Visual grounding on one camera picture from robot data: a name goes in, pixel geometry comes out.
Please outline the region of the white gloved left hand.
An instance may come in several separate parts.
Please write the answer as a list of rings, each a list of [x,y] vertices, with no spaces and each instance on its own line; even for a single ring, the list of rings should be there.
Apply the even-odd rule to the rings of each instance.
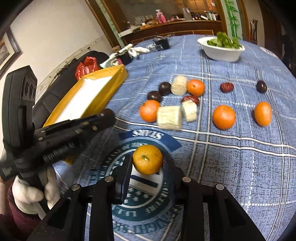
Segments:
[[[39,177],[41,178],[44,191],[30,186],[25,180],[17,176],[12,185],[12,194],[15,204],[21,212],[37,214],[39,218],[43,219],[46,213],[39,202],[45,199],[48,209],[51,209],[60,199],[60,194],[56,172],[52,166],[49,166],[46,171],[41,171]]]

